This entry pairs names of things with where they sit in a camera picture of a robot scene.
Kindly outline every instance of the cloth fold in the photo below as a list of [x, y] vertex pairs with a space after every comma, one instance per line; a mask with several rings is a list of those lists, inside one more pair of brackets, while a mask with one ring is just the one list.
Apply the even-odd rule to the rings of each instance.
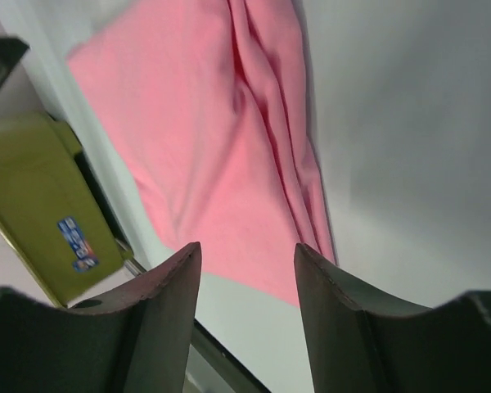
[[69, 66], [164, 244], [298, 305], [295, 244], [333, 252], [291, 0], [138, 0]]

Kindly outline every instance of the pink fabric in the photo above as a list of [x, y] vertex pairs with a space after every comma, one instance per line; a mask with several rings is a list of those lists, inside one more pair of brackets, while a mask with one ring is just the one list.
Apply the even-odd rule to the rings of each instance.
[[139, 0], [69, 65], [164, 244], [298, 305], [295, 244], [333, 253], [291, 0]]

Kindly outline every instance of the blue label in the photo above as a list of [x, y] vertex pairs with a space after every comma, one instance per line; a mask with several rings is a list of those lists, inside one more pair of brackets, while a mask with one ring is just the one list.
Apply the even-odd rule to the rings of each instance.
[[69, 243], [71, 249], [77, 257], [73, 262], [73, 268], [79, 273], [87, 272], [90, 268], [98, 265], [98, 259], [92, 252], [91, 246], [85, 240], [80, 227], [73, 217], [66, 217], [58, 221], [58, 229]]

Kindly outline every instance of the table surface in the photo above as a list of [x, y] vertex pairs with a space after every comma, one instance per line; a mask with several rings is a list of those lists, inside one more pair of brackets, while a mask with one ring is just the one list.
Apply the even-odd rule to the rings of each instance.
[[[149, 268], [172, 251], [64, 62], [127, 2], [0, 0], [0, 19], [31, 43], [38, 94], [79, 135]], [[340, 266], [423, 305], [491, 289], [491, 2], [294, 3]], [[296, 308], [203, 274], [196, 317], [272, 391], [312, 391]]]

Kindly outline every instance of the towel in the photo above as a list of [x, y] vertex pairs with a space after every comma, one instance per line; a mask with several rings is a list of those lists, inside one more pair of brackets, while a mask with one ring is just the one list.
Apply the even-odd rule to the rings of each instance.
[[298, 305], [295, 244], [333, 259], [291, 0], [138, 0], [69, 56], [159, 238]]

